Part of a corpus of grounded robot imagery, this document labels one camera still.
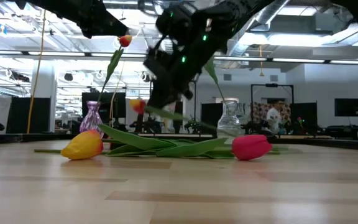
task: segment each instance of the ceiling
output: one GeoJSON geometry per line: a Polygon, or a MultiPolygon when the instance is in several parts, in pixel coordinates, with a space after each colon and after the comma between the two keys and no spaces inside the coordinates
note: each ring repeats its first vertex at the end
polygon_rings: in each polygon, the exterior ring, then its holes
{"type": "MultiPolygon", "coordinates": [[[[216,1],[196,0],[197,8],[209,7],[216,1]]],[[[104,0],[108,11],[130,27],[134,36],[125,53],[144,54],[148,46],[160,38],[154,23],[155,17],[136,10],[135,1],[104,0]]],[[[325,58],[357,59],[358,26],[348,26],[352,18],[349,12],[340,7],[327,6],[327,1],[287,1],[286,5],[274,16],[269,24],[239,32],[228,43],[228,55],[280,58],[325,58]]],[[[0,50],[39,51],[41,46],[42,10],[27,4],[20,10],[14,2],[0,1],[0,50]]],[[[44,50],[54,52],[113,52],[118,48],[116,37],[83,37],[80,28],[71,21],[59,19],[47,13],[45,24],[44,50]]],[[[170,43],[164,42],[169,50],[170,43]]],[[[32,78],[34,60],[27,58],[0,58],[0,94],[29,96],[29,83],[12,78],[12,72],[32,78]]],[[[106,76],[108,61],[97,60],[56,60],[59,68],[58,107],[64,109],[64,103],[78,103],[81,92],[89,91],[87,86],[100,89],[106,76]],[[65,74],[73,75],[73,81],[66,81],[65,74]]],[[[260,62],[217,63],[219,68],[259,68],[260,62]]],[[[288,68],[285,63],[269,63],[268,68],[288,68]]],[[[120,62],[108,86],[116,86],[118,76],[122,74],[119,86],[129,86],[128,95],[148,97],[149,83],[142,80],[145,68],[142,62],[120,62]]]]}

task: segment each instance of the pink glass vase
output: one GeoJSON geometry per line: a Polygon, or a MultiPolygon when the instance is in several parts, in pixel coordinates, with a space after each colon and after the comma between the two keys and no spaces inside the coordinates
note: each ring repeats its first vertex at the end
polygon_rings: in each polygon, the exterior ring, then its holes
{"type": "Polygon", "coordinates": [[[81,122],[80,132],[97,130],[100,133],[100,138],[103,138],[104,133],[99,128],[99,124],[103,124],[102,119],[99,115],[100,103],[97,101],[87,101],[86,105],[88,106],[88,114],[84,117],[84,120],[81,122]]]}

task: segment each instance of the wooden floor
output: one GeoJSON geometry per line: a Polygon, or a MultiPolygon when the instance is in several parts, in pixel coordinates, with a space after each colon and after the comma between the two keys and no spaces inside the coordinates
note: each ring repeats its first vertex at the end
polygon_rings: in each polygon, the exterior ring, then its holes
{"type": "Polygon", "coordinates": [[[358,224],[358,151],[290,146],[254,162],[68,161],[0,145],[0,223],[358,224]]]}

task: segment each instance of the clear glass vase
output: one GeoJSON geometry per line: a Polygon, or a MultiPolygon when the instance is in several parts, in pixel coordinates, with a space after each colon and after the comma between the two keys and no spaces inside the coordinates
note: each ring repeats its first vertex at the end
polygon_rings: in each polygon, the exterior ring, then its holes
{"type": "Polygon", "coordinates": [[[97,130],[98,133],[100,133],[100,138],[103,138],[104,133],[98,126],[99,124],[103,124],[99,115],[100,103],[97,101],[87,101],[86,105],[88,106],[88,114],[86,114],[84,120],[81,122],[80,132],[97,130]]]}
{"type": "Polygon", "coordinates": [[[223,103],[223,114],[218,121],[218,128],[216,130],[218,138],[227,138],[225,144],[231,144],[235,137],[240,136],[243,133],[241,124],[236,116],[237,102],[226,101],[223,103]]]}

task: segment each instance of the person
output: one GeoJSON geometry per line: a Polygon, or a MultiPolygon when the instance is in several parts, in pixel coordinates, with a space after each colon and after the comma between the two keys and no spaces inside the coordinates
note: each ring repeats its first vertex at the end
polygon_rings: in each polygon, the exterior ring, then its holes
{"type": "Polygon", "coordinates": [[[267,111],[266,121],[268,122],[268,128],[264,128],[264,131],[268,131],[273,135],[276,135],[280,132],[280,124],[282,122],[282,117],[280,115],[281,110],[283,109],[284,102],[282,100],[277,100],[272,103],[272,108],[267,111]]]}

